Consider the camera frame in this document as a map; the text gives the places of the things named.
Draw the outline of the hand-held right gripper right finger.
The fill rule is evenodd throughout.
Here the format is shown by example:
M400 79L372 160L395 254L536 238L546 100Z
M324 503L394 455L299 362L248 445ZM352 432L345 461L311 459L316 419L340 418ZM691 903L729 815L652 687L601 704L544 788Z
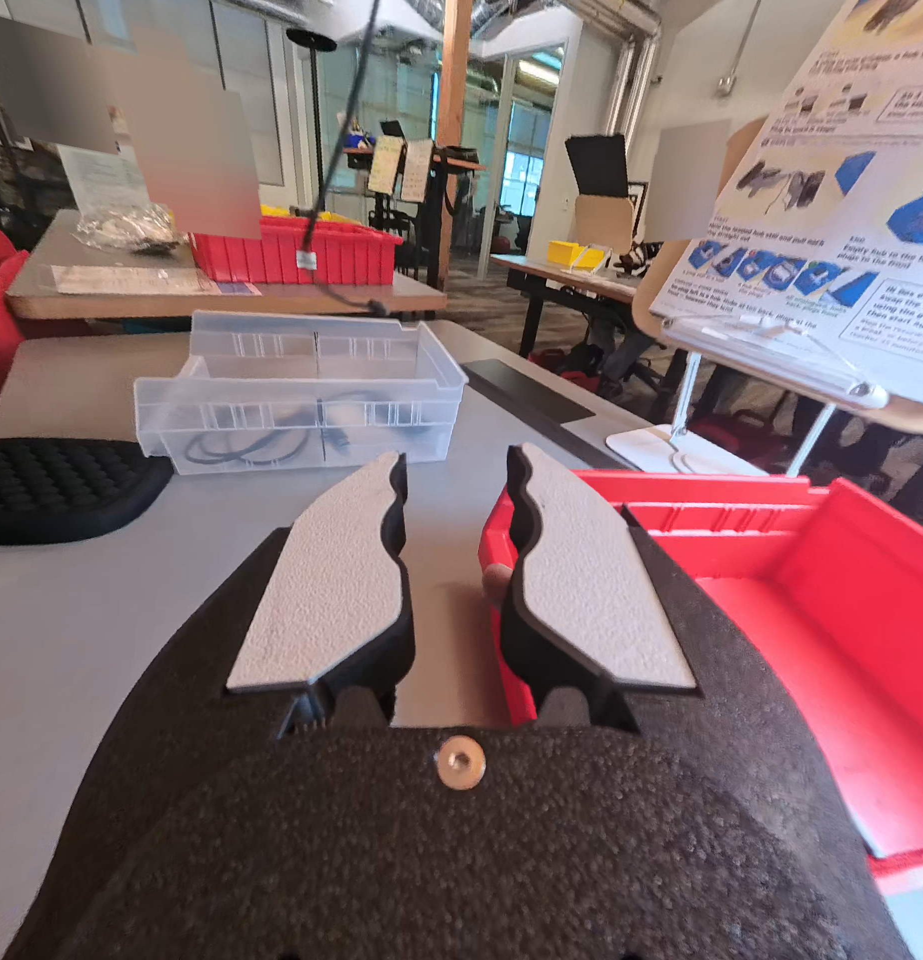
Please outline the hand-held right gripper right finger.
M535 725L640 734L650 708L695 708L698 680L636 524L533 443L507 451L506 491L516 559L500 647Z

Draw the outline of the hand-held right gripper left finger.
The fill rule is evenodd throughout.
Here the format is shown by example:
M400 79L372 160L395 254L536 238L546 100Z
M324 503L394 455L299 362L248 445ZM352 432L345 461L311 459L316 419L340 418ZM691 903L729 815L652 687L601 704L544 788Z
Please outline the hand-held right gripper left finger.
M339 480L292 523L225 682L229 694L289 692L303 724L350 690L382 724L416 657L406 544L405 454Z

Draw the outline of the red plastic bin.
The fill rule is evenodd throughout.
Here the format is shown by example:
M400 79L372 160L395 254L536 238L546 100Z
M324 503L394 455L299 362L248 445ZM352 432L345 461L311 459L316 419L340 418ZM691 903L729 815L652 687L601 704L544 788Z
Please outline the red plastic bin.
M923 527L843 479L579 470L791 695L880 891L923 889Z

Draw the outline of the clear plastic bin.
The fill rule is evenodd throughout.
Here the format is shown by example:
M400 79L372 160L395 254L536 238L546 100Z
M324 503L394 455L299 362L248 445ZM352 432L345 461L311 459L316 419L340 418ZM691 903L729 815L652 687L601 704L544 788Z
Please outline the clear plastic bin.
M327 463L314 426L319 334ZM180 475L444 462L468 377L425 322L196 311L174 376L133 387L137 444Z

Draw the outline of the red bag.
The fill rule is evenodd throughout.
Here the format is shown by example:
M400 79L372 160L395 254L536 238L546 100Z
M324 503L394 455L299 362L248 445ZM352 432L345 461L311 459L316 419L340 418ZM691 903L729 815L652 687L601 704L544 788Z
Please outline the red bag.
M566 351L561 348L546 348L527 355L527 360L541 369L575 384L589 393L597 393L600 384L595 357L597 350L581 344L581 351Z

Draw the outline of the background wooden table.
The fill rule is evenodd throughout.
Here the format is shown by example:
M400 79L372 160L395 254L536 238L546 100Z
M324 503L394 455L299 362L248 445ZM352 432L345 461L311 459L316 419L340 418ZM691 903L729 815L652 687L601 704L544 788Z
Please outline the background wooden table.
M571 309L589 320L610 323L623 333L635 329L633 303L639 277L606 278L519 255L492 254L490 260L505 268L506 286L527 300L518 349L523 358L535 350L543 308L548 304Z

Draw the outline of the red ribbed bin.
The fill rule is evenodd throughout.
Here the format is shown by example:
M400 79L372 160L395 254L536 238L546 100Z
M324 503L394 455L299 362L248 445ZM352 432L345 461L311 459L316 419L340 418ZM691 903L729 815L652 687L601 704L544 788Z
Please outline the red ribbed bin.
M359 222L263 216L258 239L189 235L196 266L213 282L254 285L391 285L402 239Z

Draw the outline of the background tan table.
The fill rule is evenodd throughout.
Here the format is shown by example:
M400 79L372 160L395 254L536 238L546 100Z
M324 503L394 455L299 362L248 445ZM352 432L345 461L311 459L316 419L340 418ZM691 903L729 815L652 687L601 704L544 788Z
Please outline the background tan table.
M180 293L177 289L139 294L101 291L61 293L54 267L141 269L149 262L141 255L122 256L119 250L86 246L78 239L80 213L63 209L26 259L10 284L7 300L17 318L30 321L68 319L127 319L135 317L182 317L195 310L235 311L275 315L365 315L368 303L376 302L393 314L439 311L447 306L442 291L402 273L388 286L335 286L345 299L341 303L312 284L261 284L258 293Z

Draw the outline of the flat sleeved paper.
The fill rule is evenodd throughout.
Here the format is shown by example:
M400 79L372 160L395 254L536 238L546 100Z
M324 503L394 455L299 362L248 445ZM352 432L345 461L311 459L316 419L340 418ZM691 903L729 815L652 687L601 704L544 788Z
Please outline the flat sleeved paper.
M58 293L106 296L197 296L222 293L196 269L125 266L59 266L50 273Z

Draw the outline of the crumpled clear plastic bag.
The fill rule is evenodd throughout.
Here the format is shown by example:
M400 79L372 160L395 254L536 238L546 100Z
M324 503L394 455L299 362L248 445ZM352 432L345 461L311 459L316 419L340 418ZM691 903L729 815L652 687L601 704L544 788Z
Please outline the crumpled clear plastic bag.
M168 255L186 242L171 210L152 201L82 213L74 236L87 247L143 256Z

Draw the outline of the black angled panel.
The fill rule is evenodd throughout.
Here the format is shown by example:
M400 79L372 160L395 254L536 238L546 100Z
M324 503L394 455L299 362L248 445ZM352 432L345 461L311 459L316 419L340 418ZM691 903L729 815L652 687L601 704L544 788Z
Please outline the black angled panel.
M579 196L629 197L627 144L621 133L571 136L565 149Z

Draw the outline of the black standing desk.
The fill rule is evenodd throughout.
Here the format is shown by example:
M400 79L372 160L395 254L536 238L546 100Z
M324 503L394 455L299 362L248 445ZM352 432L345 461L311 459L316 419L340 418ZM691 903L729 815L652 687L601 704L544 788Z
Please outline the black standing desk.
M390 193L369 191L373 200L367 215L368 226L378 232L394 234L401 240L396 252L395 266L402 272L410 272L420 280L422 268L426 268L424 282L431 288L444 290L444 274L447 257L442 255L443 228L451 228L461 206L458 199L458 180L484 172L486 167L477 161L473 149L463 147L433 146L429 173L424 183L420 200L408 199L416 206L413 215L400 210L397 202L403 195L395 196L404 182L407 149L411 141L400 141L402 155L397 168L397 184Z

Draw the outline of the white paper sheet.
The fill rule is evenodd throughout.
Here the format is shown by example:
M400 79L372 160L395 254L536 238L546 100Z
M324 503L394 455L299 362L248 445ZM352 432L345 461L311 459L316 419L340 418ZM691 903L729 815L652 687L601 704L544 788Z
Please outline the white paper sheet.
M142 208L149 203L132 149L107 153L57 145L57 151L79 213Z

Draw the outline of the black floor lamp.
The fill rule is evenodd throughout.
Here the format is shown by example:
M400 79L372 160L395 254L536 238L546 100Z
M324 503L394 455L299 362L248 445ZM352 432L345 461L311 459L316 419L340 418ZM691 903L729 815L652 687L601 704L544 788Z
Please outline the black floor lamp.
M325 210L325 169L324 169L324 138L322 123L321 88L319 73L319 55L332 53L337 50L337 42L331 37L310 29L291 27L286 30L286 38L296 48L307 53L308 58L308 97L307 113L309 118L309 139L313 144L313 170L315 174L314 186L311 190L312 211L321 213Z

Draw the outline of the wooden support post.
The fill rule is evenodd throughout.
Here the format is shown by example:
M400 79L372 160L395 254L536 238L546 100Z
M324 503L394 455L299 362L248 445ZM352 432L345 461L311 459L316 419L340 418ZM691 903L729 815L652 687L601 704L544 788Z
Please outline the wooden support post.
M438 97L435 144L438 147L461 146L468 78L470 20L472 1L445 1L442 43L442 63ZM448 273L451 249L452 218L445 205L446 192L455 196L454 177L440 161L435 166L436 210L432 225L438 228L437 239L432 240L429 284L443 292Z

